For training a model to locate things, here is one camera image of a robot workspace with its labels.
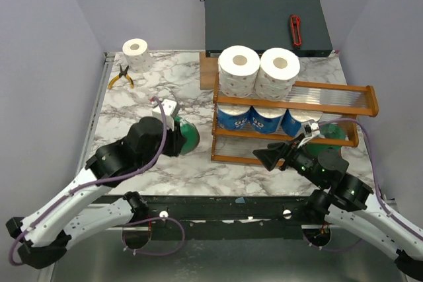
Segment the small green object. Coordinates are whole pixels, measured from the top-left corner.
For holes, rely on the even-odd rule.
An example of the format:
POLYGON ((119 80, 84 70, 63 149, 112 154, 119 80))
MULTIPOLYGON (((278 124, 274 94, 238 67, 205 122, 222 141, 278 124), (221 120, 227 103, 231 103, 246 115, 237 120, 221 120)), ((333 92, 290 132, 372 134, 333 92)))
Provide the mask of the small green object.
POLYGON ((177 116, 175 118, 175 122, 179 124, 181 135, 186 139, 181 148, 180 154, 187 155, 198 146, 200 142, 200 134, 196 126, 183 117, 177 116))

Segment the blue paper roll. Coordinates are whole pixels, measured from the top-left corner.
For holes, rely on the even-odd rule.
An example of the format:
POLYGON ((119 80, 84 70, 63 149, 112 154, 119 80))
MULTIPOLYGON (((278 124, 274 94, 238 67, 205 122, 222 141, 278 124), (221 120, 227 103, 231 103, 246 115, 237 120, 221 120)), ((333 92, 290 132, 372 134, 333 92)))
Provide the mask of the blue paper roll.
POLYGON ((282 130, 290 137, 296 137, 300 131, 302 123, 309 120, 318 122, 323 113, 308 110, 287 109, 281 122, 282 130))

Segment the green paper roll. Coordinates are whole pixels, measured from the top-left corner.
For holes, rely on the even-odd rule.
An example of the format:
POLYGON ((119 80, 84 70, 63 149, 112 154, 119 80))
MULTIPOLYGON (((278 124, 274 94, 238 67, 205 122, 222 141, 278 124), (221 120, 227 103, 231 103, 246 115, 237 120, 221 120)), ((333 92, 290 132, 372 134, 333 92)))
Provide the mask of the green paper roll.
MULTIPOLYGON (((323 139, 336 139, 336 140, 342 140, 342 141, 346 139, 346 134, 344 130, 333 123, 324 125, 322 128, 320 128, 320 132, 321 132, 321 137, 323 139)), ((335 149, 338 152, 340 152, 341 148, 342 147, 340 145, 321 145, 321 144, 314 144, 314 143, 308 143, 305 146, 306 151, 314 157, 317 157, 319 153, 321 153, 324 150, 335 149)))

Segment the blue object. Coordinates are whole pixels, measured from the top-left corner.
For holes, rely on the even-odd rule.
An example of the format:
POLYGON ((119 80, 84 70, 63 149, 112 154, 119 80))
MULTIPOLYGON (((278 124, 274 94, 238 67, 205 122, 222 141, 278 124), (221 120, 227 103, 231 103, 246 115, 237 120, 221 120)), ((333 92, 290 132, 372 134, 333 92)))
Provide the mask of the blue object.
POLYGON ((218 104, 217 123, 226 130, 240 130, 249 122, 250 106, 218 104))

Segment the orange wooden shelf rack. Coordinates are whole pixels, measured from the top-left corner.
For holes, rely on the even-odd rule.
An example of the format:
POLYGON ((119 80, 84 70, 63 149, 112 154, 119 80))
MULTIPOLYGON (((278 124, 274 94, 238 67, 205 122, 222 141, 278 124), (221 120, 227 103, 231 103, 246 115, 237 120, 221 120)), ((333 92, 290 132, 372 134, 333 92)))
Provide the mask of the orange wooden shelf rack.
POLYGON ((296 82, 283 101, 272 102, 257 94, 228 97, 214 84, 214 114, 211 160, 237 164, 259 164, 254 147, 269 142, 290 141, 306 122, 334 121, 312 142, 334 147, 357 147, 358 131, 348 119, 375 117, 379 105, 372 86, 296 82))

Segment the white red-dotted paper roll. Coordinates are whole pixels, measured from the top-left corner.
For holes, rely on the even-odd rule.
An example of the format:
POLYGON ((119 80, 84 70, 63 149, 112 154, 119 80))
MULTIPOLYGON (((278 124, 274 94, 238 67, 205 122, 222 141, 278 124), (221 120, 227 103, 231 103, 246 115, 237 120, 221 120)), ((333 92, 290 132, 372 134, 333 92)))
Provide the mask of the white red-dotted paper roll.
POLYGON ((218 57, 219 87, 229 97, 244 98, 252 94, 260 57, 246 46, 231 46, 218 57))

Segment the plain white paper roll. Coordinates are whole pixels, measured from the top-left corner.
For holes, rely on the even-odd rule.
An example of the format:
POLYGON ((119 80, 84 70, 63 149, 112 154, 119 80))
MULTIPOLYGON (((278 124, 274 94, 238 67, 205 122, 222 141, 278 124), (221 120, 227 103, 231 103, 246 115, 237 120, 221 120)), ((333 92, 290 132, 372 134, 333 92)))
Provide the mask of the plain white paper roll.
POLYGON ((133 72, 145 73, 151 69, 153 58, 145 40, 141 38, 127 40, 122 46, 122 52, 133 72))

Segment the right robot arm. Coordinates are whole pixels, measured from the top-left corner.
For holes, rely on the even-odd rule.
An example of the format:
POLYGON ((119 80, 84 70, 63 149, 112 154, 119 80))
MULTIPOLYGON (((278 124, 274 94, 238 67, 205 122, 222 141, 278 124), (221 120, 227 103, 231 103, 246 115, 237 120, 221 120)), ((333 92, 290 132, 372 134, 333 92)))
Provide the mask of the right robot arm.
POLYGON ((394 260, 405 275, 422 280, 422 229, 381 200, 370 186, 348 173, 348 162, 334 149, 314 157, 300 135, 292 141, 270 143, 252 153, 269 171, 292 168, 316 185, 304 207, 313 224, 323 219, 374 245, 394 260))

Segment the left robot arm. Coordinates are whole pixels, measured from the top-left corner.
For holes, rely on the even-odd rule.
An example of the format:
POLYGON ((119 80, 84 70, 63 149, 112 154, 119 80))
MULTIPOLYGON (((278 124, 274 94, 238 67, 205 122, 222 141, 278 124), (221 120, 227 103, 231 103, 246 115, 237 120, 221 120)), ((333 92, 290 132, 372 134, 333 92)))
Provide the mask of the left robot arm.
POLYGON ((43 269, 78 242, 104 229, 141 225, 149 218, 149 208, 136 192, 128 192, 97 211, 86 208, 129 175, 149 170, 160 155, 181 155, 188 141, 181 127, 181 117, 174 119, 172 127, 164 127, 160 119, 148 116, 133 124, 125 137, 99 147, 55 198, 27 217, 7 221, 6 228, 15 239, 10 263, 43 269))

